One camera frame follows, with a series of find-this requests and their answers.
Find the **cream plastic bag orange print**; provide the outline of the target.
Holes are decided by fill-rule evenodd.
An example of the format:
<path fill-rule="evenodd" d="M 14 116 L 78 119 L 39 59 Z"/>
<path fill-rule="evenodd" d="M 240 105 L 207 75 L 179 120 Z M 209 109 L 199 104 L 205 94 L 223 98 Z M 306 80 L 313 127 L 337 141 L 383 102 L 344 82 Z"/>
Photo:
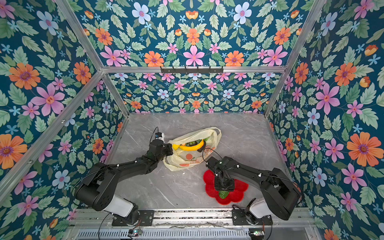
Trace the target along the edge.
<path fill-rule="evenodd" d="M 192 168 L 204 163 L 218 147 L 222 131 L 216 127 L 190 132 L 168 141 L 173 153 L 163 163 L 172 172 Z"/>

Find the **red flower-shaped plate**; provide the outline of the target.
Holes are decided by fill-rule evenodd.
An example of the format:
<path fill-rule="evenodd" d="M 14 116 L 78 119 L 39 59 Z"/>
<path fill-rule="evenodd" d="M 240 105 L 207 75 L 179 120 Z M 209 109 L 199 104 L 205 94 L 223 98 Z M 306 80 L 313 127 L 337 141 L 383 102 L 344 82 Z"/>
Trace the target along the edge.
<path fill-rule="evenodd" d="M 239 203 L 244 199 L 245 192 L 248 190 L 249 185 L 239 181 L 235 180 L 235 189 L 232 192 L 229 192 L 229 195 L 226 199 L 221 199 L 218 195 L 218 192 L 215 189 L 214 181 L 215 181 L 215 175 L 212 171 L 207 170 L 203 175 L 203 180 L 205 182 L 205 191 L 206 194 L 214 198 L 220 205 L 226 206 L 231 203 Z"/>

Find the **dark green fake avocado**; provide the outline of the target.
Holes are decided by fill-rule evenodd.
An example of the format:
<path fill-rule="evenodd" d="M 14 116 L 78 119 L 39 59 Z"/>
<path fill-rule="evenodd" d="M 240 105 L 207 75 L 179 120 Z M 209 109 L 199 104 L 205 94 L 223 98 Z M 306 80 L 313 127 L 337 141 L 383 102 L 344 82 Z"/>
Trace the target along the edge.
<path fill-rule="evenodd" d="M 229 192 L 228 191 L 219 191 L 218 195 L 221 199 L 226 199 L 229 195 Z"/>

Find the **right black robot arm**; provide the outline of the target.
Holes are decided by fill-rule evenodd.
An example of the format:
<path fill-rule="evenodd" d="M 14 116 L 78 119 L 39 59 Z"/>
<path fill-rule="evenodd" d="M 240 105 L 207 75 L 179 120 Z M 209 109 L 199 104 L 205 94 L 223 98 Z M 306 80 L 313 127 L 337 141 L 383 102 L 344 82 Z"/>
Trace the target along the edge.
<path fill-rule="evenodd" d="M 287 221 L 301 197 L 298 187 L 278 168 L 255 169 L 230 157 L 221 160 L 210 157 L 206 167 L 209 169 L 204 174 L 206 193 L 221 205 L 242 201 L 249 186 L 262 193 L 260 199 L 251 200 L 246 207 L 245 213 L 252 218 L 275 215 Z"/>

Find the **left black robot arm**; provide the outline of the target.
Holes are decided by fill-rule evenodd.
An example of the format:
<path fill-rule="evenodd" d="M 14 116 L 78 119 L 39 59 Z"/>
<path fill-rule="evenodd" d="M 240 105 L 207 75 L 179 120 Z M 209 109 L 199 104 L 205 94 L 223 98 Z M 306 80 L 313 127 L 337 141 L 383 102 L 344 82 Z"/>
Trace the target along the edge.
<path fill-rule="evenodd" d="M 128 219 L 137 205 L 115 194 L 118 183 L 136 176 L 150 174 L 165 157 L 173 154 L 171 144 L 160 139 L 150 142 L 149 150 L 134 161 L 106 165 L 98 163 L 75 190 L 75 199 L 95 211 L 105 211 Z"/>

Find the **yellow fake banana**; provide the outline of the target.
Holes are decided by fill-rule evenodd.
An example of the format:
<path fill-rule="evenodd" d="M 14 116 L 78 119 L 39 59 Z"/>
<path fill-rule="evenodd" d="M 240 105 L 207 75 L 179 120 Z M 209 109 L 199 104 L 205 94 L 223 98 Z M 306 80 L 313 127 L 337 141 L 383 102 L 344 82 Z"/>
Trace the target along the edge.
<path fill-rule="evenodd" d="M 206 145 L 205 141 L 200 142 L 199 145 L 193 146 L 193 147 L 187 147 L 184 145 L 180 145 L 180 148 L 182 151 L 187 151 L 187 152 L 193 152 L 193 151 L 198 151 L 201 152 L 202 148 Z"/>

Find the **green fake grapes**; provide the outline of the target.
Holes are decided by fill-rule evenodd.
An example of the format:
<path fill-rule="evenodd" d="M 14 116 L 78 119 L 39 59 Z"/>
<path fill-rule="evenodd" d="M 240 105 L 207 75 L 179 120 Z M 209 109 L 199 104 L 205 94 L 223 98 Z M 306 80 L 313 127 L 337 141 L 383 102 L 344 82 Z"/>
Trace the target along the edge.
<path fill-rule="evenodd" d="M 185 146 L 187 147 L 193 147 L 193 146 L 196 146 L 196 145 L 199 145 L 200 142 L 202 141 L 206 141 L 207 139 L 201 139 L 201 140 L 196 140 L 196 141 L 192 141 L 192 142 L 188 142 L 185 144 Z"/>

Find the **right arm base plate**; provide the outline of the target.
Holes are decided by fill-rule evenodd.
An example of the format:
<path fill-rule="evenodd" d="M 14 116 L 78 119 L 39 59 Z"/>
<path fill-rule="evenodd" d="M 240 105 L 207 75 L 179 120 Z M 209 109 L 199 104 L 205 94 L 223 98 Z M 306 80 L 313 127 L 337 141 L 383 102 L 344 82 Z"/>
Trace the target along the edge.
<path fill-rule="evenodd" d="M 249 210 L 232 205 L 232 221 L 234 226 L 272 226 L 271 216 L 257 218 Z"/>

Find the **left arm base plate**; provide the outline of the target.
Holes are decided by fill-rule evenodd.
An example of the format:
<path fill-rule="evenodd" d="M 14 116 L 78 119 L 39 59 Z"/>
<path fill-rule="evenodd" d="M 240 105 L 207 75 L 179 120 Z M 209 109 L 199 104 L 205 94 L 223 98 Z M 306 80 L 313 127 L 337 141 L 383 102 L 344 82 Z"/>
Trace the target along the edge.
<path fill-rule="evenodd" d="M 134 210 L 127 217 L 115 215 L 112 226 L 113 227 L 138 227 L 152 226 L 154 220 L 154 210 Z"/>

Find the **black hook rail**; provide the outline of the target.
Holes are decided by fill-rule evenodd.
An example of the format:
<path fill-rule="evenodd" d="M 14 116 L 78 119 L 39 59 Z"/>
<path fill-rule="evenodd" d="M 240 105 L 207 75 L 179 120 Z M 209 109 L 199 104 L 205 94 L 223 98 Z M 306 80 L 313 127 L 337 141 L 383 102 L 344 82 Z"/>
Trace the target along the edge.
<path fill-rule="evenodd" d="M 222 67 L 160 67 L 162 74 L 221 74 Z"/>

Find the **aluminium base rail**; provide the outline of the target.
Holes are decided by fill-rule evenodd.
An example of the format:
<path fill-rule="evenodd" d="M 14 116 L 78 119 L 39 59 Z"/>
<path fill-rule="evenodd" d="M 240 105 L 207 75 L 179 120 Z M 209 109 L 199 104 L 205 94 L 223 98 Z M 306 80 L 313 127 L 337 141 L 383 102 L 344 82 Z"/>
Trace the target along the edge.
<path fill-rule="evenodd" d="M 142 214 L 139 220 L 131 225 L 140 229 L 148 228 L 251 228 L 256 226 L 275 228 L 310 228 L 315 226 L 315 220 L 307 208 L 296 208 L 289 220 L 284 221 L 275 215 L 256 220 L 251 224 L 245 214 L 233 208 L 186 208 L 186 209 L 153 209 L 150 213 Z M 117 217 L 106 212 L 94 210 L 79 210 L 76 216 L 69 221 L 73 228 L 98 228 L 98 227 L 128 227 L 119 224 Z"/>

